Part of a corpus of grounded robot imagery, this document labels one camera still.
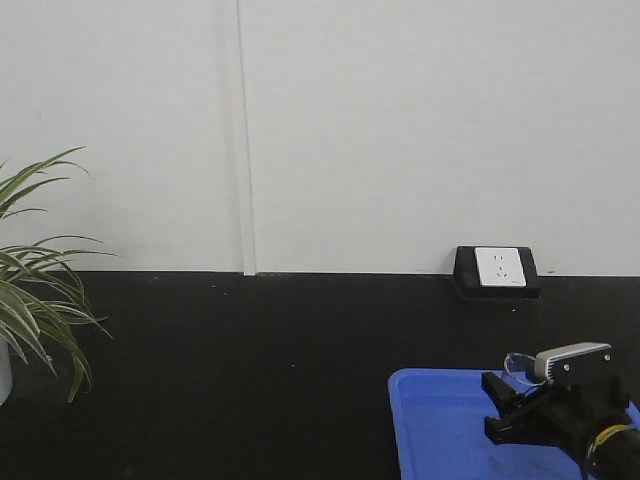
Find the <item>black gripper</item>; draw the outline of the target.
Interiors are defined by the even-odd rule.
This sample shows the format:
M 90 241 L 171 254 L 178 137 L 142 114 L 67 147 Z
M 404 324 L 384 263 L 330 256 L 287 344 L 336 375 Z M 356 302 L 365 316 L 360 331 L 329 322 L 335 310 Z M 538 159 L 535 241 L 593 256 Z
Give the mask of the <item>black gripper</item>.
M 484 418 L 484 434 L 495 445 L 543 445 L 567 453 L 591 453 L 628 431 L 628 390 L 619 375 L 548 385 L 525 396 L 494 372 L 485 372 L 481 387 L 498 414 L 505 415 Z M 522 406 L 515 409 L 522 399 Z

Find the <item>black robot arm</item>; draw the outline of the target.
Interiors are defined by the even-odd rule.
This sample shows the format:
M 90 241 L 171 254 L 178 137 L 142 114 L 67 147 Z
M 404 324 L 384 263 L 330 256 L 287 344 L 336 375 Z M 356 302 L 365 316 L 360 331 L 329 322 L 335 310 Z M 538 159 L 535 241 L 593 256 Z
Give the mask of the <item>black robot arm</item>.
M 554 382 L 523 393 L 486 372 L 481 387 L 498 412 L 484 419 L 492 443 L 555 447 L 578 466 L 583 479 L 639 477 L 639 428 L 619 376 Z

